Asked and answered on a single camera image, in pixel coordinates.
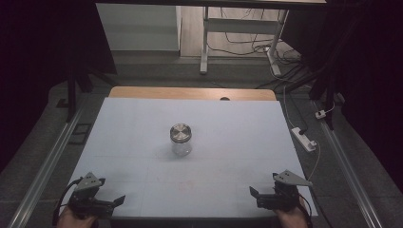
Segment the white metal desk frame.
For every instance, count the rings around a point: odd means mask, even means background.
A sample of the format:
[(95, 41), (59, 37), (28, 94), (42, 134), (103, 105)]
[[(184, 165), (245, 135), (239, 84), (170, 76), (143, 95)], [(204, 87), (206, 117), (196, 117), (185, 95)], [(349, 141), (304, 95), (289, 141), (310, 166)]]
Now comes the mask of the white metal desk frame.
[(287, 9), (278, 11), (277, 21), (264, 20), (241, 20), (241, 19), (224, 19), (210, 18), (209, 8), (203, 8), (203, 32), (202, 32), (202, 48), (201, 48), (201, 64), (200, 73), (206, 74), (208, 67), (208, 33), (209, 32), (229, 32), (229, 33), (255, 33), (273, 35), (273, 43), (270, 47), (264, 49), (268, 58), (269, 65), (275, 76), (280, 76), (281, 72), (275, 59), (275, 51), (278, 40), (283, 30), (285, 20), (288, 14)]

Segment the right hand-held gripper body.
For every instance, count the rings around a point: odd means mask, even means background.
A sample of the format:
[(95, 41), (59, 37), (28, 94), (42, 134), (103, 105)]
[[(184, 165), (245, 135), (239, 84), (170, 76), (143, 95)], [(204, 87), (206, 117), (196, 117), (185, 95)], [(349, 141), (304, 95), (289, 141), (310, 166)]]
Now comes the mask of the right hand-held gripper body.
[(268, 210), (282, 210), (288, 212), (299, 204), (299, 186), (312, 186), (313, 183), (297, 174), (285, 170), (281, 173), (273, 174), (274, 194), (261, 194), (263, 198), (273, 198), (275, 208)]

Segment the metal floor rail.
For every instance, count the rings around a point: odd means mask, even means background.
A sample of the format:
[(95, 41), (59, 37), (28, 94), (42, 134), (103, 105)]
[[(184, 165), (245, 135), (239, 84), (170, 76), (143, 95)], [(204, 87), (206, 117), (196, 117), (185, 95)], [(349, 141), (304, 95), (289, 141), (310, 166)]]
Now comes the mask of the metal floor rail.
[(57, 134), (55, 143), (47, 153), (44, 162), (16, 209), (7, 228), (25, 228), (27, 225), (36, 204), (45, 190), (55, 165), (66, 148), (68, 138), (72, 134), (73, 128), (76, 126), (83, 113), (83, 107), (84, 104), (78, 105), (76, 111), (69, 118), (68, 122), (64, 123), (62, 130)]
[(367, 226), (369, 228), (384, 228), (383, 222), (348, 159), (345, 149), (343, 148), (337, 134), (330, 128), (324, 119), (320, 119), (319, 122), (327, 142), (335, 154), (339, 167), (357, 201), (357, 205), (367, 223)]

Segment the white table mat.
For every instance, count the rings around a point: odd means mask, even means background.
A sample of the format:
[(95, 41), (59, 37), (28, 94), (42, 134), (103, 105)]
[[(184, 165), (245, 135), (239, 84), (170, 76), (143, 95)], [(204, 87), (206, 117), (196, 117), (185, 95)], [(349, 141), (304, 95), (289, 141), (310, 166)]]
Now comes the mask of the white table mat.
[[(170, 128), (191, 128), (192, 151), (171, 150)], [(107, 98), (72, 176), (106, 183), (98, 198), (125, 196), (120, 218), (266, 218), (249, 187), (269, 194), (272, 175), (303, 173), (277, 101)]]

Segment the person's left hand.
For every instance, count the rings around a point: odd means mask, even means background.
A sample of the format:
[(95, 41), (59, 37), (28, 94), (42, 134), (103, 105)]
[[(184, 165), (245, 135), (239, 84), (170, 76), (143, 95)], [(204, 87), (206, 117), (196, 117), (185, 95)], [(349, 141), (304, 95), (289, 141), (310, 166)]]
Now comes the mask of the person's left hand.
[(96, 217), (79, 219), (68, 207), (65, 207), (58, 218), (56, 228), (91, 228), (96, 219)]

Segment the person's right hand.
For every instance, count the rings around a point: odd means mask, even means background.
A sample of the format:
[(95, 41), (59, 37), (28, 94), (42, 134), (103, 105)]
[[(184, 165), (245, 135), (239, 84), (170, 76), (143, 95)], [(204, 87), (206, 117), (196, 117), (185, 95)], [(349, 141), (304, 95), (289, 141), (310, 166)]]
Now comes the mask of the person's right hand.
[(308, 222), (305, 217), (306, 208), (303, 205), (303, 200), (299, 200), (299, 204), (294, 209), (285, 212), (275, 210), (278, 220), (282, 228), (308, 228)]

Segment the black curtain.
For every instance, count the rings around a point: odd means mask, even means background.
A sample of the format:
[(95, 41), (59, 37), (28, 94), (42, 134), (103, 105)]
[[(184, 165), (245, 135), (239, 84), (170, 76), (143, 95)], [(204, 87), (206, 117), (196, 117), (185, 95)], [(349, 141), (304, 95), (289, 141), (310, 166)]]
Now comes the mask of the black curtain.
[(115, 74), (99, 0), (0, 0), (0, 172), (48, 103), (73, 75), (82, 89), (91, 70)]
[[(282, 40), (311, 70), (322, 67), (347, 29), (358, 0), (327, 0), (335, 11), (291, 10)], [(342, 113), (403, 190), (403, 0), (370, 0), (336, 66)]]

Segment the black metal stand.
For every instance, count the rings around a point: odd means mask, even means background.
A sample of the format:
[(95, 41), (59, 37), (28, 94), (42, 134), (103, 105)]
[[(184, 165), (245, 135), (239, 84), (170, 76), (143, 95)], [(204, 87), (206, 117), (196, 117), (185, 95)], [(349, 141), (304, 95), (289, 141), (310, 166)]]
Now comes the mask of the black metal stand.
[(87, 64), (75, 64), (67, 69), (67, 100), (59, 101), (57, 106), (67, 108), (67, 119), (69, 123), (77, 109), (76, 86), (82, 92), (89, 93), (93, 89), (93, 84), (89, 79), (90, 67)]

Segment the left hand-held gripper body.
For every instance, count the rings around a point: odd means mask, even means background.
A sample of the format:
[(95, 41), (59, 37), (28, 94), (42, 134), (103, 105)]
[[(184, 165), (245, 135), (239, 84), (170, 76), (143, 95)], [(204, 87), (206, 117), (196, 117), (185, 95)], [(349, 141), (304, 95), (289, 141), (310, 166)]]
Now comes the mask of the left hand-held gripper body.
[(79, 219), (91, 216), (96, 217), (92, 214), (95, 208), (111, 208), (107, 205), (109, 201), (95, 198), (95, 195), (100, 190), (100, 187), (105, 184), (105, 181), (104, 178), (96, 178), (91, 172), (88, 172), (84, 177), (79, 179), (67, 203), (75, 216)]

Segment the clear glass jar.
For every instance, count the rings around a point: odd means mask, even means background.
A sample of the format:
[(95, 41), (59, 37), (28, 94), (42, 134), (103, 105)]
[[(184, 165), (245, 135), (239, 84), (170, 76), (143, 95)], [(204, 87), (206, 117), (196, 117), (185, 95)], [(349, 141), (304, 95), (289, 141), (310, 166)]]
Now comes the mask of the clear glass jar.
[(192, 143), (190, 140), (172, 140), (171, 150), (175, 155), (184, 157), (192, 151)]

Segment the long white power strip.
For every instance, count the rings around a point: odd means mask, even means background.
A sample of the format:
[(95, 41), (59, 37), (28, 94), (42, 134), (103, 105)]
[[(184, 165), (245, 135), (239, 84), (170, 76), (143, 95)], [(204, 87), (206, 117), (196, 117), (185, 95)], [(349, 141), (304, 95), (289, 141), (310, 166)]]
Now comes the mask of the long white power strip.
[(291, 132), (306, 152), (313, 152), (317, 149), (317, 143), (315, 141), (309, 140), (308, 137), (305, 135), (304, 130), (301, 130), (299, 127), (294, 127), (291, 129)]

